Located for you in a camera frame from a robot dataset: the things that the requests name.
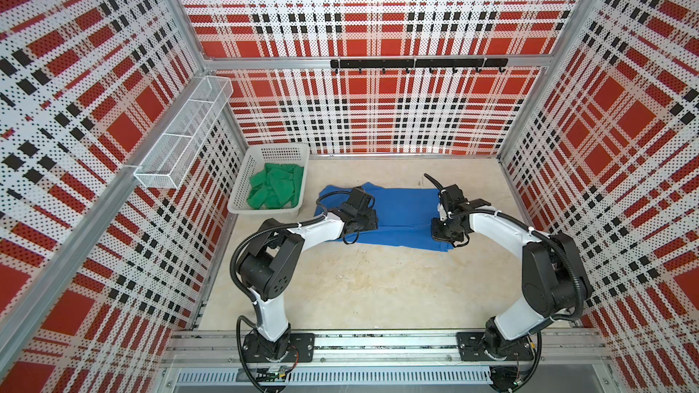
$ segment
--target green towel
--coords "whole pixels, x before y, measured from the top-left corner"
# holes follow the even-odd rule
[[[254,209],[260,209],[262,204],[266,204],[269,192],[269,187],[262,186],[261,188],[258,188],[258,190],[248,199],[248,205]]]
[[[250,185],[252,186],[252,188],[259,187],[262,184],[264,184],[266,180],[267,172],[264,170],[259,171],[250,177]]]
[[[301,196],[301,182],[303,180],[303,167],[295,165],[293,168],[293,195],[292,195],[292,208],[299,204],[299,197]]]
[[[264,205],[267,207],[267,209],[279,209],[284,204],[280,202],[277,195],[274,194],[274,191],[270,191],[267,195],[267,198],[264,201]]]
[[[291,201],[291,206],[299,204],[303,167],[297,164],[275,164],[266,162],[264,169],[249,179],[250,194],[248,205],[254,209],[264,206],[267,209],[281,209]]]
[[[272,184],[280,204],[286,204],[293,196],[293,182],[287,179],[279,179]]]

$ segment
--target blue cloth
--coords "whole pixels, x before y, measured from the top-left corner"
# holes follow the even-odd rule
[[[432,218],[439,217],[437,203],[438,191],[434,188],[382,188],[371,183],[365,183],[362,188],[374,196],[374,209],[379,217],[379,228],[376,231],[362,232],[360,243],[381,244],[384,246],[406,246],[408,248],[439,250],[447,252],[451,244],[432,240]],[[327,186],[319,197],[331,191],[351,188]],[[346,195],[334,195],[323,199],[322,204],[328,208],[339,206]],[[321,213],[318,207],[316,214]],[[354,235],[348,235],[347,240],[354,240]]]

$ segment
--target beige floor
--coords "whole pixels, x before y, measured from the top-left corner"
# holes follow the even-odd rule
[[[470,199],[520,216],[496,160],[411,159],[311,160],[299,217],[312,216],[328,184],[432,188],[425,171],[444,186],[456,183]],[[264,220],[239,217],[199,329],[233,330],[240,314],[254,320],[252,305],[231,281],[229,262],[237,244]],[[483,328],[519,297],[520,267],[481,234],[448,253],[322,243],[302,254],[284,292],[287,318],[294,329]]]

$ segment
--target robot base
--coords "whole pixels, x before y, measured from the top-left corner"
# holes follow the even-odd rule
[[[296,352],[294,346],[299,351],[299,362],[309,363],[313,360],[313,347],[315,345],[315,335],[313,334],[289,334],[289,341],[284,351],[275,351],[275,344],[253,330],[245,336],[242,342],[242,351],[247,363],[269,363],[282,362],[294,363]]]
[[[457,344],[461,361],[494,361],[485,351],[484,332],[458,332]],[[525,339],[517,343],[511,349],[511,353],[500,361],[532,361],[534,354],[529,340]]]

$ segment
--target red and white plaid pattern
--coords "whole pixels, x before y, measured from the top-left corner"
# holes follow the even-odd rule
[[[181,0],[208,57],[550,53],[577,0]]]
[[[601,0],[506,155],[538,227],[581,249],[584,322],[632,392],[699,388],[699,0]]]
[[[312,153],[494,155],[538,69],[223,71],[250,144]]]
[[[189,82],[162,0],[0,0],[0,317]],[[194,301],[240,155],[219,124],[179,190],[129,197],[3,392],[146,391]]]

